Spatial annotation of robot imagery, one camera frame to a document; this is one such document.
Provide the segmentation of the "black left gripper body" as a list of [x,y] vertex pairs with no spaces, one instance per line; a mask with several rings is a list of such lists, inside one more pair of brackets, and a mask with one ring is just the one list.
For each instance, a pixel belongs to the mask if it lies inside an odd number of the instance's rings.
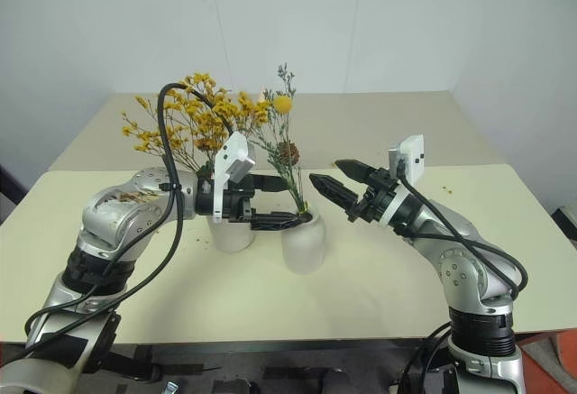
[[254,175],[246,175],[239,182],[229,180],[223,194],[223,219],[231,224],[251,224],[251,202],[256,191],[257,179]]

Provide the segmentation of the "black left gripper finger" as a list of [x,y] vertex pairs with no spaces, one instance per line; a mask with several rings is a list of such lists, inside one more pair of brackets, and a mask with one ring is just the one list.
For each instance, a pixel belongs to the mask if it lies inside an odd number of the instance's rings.
[[282,192],[289,189],[287,182],[280,176],[252,175],[255,189],[263,192]]
[[255,213],[250,222],[253,231],[282,231],[300,225],[300,217],[290,212]]

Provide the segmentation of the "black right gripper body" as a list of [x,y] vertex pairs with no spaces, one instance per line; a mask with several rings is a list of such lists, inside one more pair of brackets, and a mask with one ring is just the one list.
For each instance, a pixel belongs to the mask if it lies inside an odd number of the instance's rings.
[[353,174],[353,179],[366,184],[367,188],[362,198],[348,211],[348,220],[354,222],[361,218],[367,223],[379,221],[396,195],[397,180],[387,170],[370,166],[362,166],[360,171]]

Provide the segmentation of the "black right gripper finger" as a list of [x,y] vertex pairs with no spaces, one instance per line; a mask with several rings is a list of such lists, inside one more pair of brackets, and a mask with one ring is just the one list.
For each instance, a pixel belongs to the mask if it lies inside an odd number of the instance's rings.
[[336,160],[334,163],[346,177],[362,184],[367,184],[376,171],[359,160]]
[[320,195],[342,208],[346,214],[360,213],[358,195],[340,181],[331,176],[316,173],[310,173],[309,179]]

